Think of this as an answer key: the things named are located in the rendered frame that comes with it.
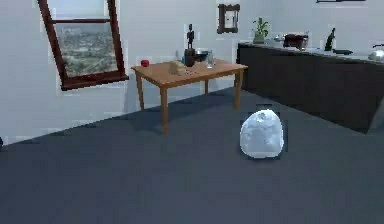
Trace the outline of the brown framed window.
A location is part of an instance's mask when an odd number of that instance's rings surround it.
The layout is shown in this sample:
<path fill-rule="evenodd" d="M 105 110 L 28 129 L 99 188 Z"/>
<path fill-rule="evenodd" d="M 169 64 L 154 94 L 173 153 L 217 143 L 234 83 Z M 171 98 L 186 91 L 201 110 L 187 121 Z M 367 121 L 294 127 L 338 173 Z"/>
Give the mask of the brown framed window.
<path fill-rule="evenodd" d="M 37 0 L 63 91 L 126 81 L 116 0 Z"/>

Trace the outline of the white garbage bag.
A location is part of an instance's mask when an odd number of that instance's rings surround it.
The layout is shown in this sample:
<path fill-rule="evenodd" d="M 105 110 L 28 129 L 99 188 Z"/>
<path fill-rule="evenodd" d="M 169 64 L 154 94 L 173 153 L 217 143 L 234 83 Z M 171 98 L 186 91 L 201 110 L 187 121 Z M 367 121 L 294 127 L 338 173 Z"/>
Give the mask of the white garbage bag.
<path fill-rule="evenodd" d="M 282 122 L 271 109 L 259 110 L 250 115 L 240 129 L 242 152 L 256 159 L 278 156 L 284 146 Z"/>

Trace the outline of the silver kettle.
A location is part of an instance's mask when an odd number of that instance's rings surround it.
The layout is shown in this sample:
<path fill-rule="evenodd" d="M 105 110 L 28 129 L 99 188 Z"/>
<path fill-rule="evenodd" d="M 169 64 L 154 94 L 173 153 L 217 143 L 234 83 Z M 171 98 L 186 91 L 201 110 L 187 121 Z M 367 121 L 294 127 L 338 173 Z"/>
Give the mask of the silver kettle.
<path fill-rule="evenodd" d="M 372 52 L 368 55 L 369 60 L 373 61 L 384 61 L 384 43 L 376 44 L 372 47 Z"/>

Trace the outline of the black human statue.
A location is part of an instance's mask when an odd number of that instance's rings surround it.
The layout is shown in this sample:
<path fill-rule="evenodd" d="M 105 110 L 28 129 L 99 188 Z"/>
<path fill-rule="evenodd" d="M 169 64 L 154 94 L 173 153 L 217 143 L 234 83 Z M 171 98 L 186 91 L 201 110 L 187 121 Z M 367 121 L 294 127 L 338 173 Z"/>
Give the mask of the black human statue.
<path fill-rule="evenodd" d="M 187 48 L 184 50 L 184 62 L 187 67 L 192 67 L 195 63 L 195 49 L 193 48 L 194 31 L 192 24 L 189 25 L 187 40 Z"/>

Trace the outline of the wooden table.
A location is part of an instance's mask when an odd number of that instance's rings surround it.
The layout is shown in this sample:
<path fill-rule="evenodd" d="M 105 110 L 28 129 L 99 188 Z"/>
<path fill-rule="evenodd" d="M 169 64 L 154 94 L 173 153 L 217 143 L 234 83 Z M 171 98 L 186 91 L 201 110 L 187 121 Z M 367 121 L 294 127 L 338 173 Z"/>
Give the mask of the wooden table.
<path fill-rule="evenodd" d="M 149 64 L 148 67 L 131 67 L 136 76 L 136 86 L 141 110 L 144 109 L 142 80 L 145 79 L 146 81 L 159 88 L 163 132 L 165 135 L 168 134 L 168 90 L 170 88 L 204 82 L 204 92 L 207 94 L 208 84 L 211 79 L 234 75 L 234 109 L 238 109 L 240 104 L 240 92 L 243 81 L 243 73 L 244 70 L 247 69 L 246 65 L 233 64 L 221 59 L 215 59 L 213 68 L 207 68 L 204 63 L 197 63 L 192 67 L 185 66 L 186 72 L 183 75 L 173 75 L 169 73 L 170 62 Z"/>

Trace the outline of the dark bottle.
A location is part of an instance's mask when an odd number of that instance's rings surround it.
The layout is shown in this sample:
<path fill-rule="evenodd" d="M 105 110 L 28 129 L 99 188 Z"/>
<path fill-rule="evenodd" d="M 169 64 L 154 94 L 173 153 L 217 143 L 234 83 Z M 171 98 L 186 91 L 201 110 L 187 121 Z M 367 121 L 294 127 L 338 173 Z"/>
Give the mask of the dark bottle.
<path fill-rule="evenodd" d="M 332 29 L 331 33 L 327 37 L 327 41 L 326 41 L 326 44 L 324 47 L 325 51 L 331 51 L 332 50 L 332 44 L 333 44 L 334 38 L 335 38 L 335 28 Z"/>

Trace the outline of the dark red toaster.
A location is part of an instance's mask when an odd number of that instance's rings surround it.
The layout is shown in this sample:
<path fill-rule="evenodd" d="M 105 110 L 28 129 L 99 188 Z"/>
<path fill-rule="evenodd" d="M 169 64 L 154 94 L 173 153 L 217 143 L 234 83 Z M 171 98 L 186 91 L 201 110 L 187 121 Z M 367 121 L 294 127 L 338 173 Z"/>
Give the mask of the dark red toaster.
<path fill-rule="evenodd" d="M 284 47 L 295 47 L 299 50 L 305 50 L 308 44 L 307 34 L 286 34 L 284 36 Z"/>

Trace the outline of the dark metal bowl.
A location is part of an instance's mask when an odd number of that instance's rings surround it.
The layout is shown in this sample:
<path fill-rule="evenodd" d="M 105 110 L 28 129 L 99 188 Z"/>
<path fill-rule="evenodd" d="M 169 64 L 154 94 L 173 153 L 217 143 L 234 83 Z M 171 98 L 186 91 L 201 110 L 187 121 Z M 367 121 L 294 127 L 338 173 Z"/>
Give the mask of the dark metal bowl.
<path fill-rule="evenodd" d="M 197 49 L 195 51 L 195 60 L 197 62 L 203 62 L 206 60 L 208 56 L 209 51 L 208 50 L 203 50 L 203 49 Z"/>

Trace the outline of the tan bread loaf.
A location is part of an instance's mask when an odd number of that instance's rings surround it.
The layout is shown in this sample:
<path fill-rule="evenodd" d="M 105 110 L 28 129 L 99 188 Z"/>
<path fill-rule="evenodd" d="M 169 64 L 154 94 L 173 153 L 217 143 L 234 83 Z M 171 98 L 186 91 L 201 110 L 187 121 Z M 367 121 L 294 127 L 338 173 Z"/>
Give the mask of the tan bread loaf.
<path fill-rule="evenodd" d="M 169 73 L 173 75 L 183 75 L 186 72 L 185 65 L 180 61 L 171 61 Z"/>

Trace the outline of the green potted house plant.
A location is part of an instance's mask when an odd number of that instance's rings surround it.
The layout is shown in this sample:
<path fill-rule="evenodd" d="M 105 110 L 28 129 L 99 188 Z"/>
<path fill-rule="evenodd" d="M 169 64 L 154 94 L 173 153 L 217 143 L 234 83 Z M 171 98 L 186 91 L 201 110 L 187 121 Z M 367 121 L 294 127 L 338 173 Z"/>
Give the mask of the green potted house plant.
<path fill-rule="evenodd" d="M 254 44 L 263 44 L 265 42 L 265 38 L 269 34 L 269 22 L 264 21 L 262 17 L 259 17 L 257 20 L 254 21 L 256 24 L 256 29 L 254 33 Z"/>

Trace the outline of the dark kitchen counter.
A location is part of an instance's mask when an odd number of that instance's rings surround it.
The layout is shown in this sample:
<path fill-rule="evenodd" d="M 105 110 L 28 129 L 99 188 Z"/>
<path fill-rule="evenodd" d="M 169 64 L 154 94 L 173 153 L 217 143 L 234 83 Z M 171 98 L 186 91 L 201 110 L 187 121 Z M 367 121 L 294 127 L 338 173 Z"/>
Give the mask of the dark kitchen counter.
<path fill-rule="evenodd" d="M 384 127 L 384 63 L 240 43 L 242 88 L 368 133 Z"/>

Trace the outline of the dark framed wall picture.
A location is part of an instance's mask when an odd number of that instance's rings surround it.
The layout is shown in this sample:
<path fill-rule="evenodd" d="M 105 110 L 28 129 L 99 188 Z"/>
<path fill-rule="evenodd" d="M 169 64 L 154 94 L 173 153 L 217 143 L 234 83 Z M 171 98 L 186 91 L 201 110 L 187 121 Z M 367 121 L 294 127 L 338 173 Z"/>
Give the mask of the dark framed wall picture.
<path fill-rule="evenodd" d="M 218 5 L 218 34 L 238 32 L 239 11 L 239 4 Z"/>

